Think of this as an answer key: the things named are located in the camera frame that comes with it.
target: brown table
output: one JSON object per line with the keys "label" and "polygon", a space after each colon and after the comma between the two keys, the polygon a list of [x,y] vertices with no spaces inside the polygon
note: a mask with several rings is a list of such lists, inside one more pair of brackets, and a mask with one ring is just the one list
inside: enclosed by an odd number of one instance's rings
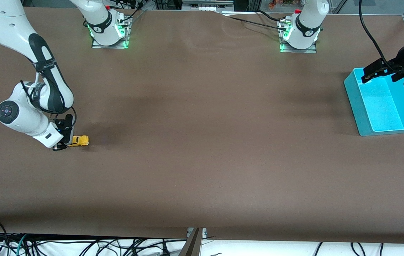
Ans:
{"label": "brown table", "polygon": [[[146,12],[128,50],[91,49],[78,10],[26,13],[91,141],[52,152],[0,123],[9,232],[404,242],[404,134],[359,136],[343,85],[378,58],[357,16],[327,16],[318,53],[291,54],[213,12]],[[394,57],[402,18],[365,20]],[[0,46],[0,102],[20,79],[32,66]]]}

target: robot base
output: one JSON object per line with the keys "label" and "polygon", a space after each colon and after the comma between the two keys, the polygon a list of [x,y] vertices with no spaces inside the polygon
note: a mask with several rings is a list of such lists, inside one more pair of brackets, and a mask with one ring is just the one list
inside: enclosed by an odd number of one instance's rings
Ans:
{"label": "robot base", "polygon": [[96,42],[93,38],[93,42],[91,44],[91,48],[93,49],[128,49],[129,48],[129,39],[131,38],[131,27],[132,27],[132,18],[129,18],[127,21],[122,23],[124,26],[120,31],[123,32],[125,36],[121,38],[116,44],[110,46],[103,46]]}
{"label": "robot base", "polygon": [[287,16],[285,19],[281,19],[277,21],[278,27],[283,27],[286,31],[279,30],[279,48],[280,52],[295,52],[295,53],[316,53],[316,43],[314,42],[308,49],[296,49],[283,39],[284,35],[288,33],[291,29],[292,21],[290,20],[290,16]]}

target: turquoise container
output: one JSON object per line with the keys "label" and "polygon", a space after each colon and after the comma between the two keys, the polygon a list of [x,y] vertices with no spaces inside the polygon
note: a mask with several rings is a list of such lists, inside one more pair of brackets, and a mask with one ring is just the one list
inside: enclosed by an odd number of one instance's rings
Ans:
{"label": "turquoise container", "polygon": [[362,83],[363,68],[355,68],[345,79],[353,116],[361,136],[404,133],[404,78],[392,82],[391,75]]}

